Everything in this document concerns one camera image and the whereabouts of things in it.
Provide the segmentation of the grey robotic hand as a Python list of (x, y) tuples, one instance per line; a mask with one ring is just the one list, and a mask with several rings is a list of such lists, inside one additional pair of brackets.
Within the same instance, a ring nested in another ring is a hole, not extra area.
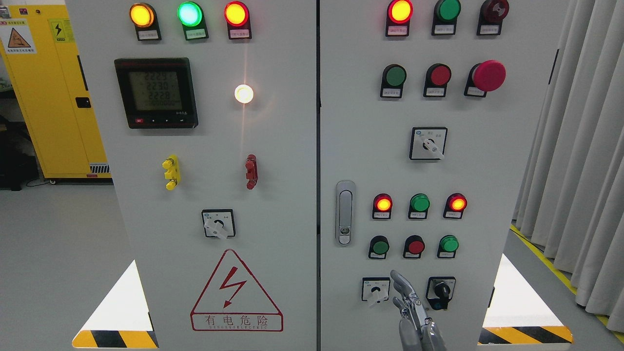
[(401, 298), (393, 297), (399, 309), (399, 335), (404, 351), (446, 351), (443, 336), (434, 320), (428, 316), (424, 305), (406, 278), (395, 270), (390, 272), (393, 287)]

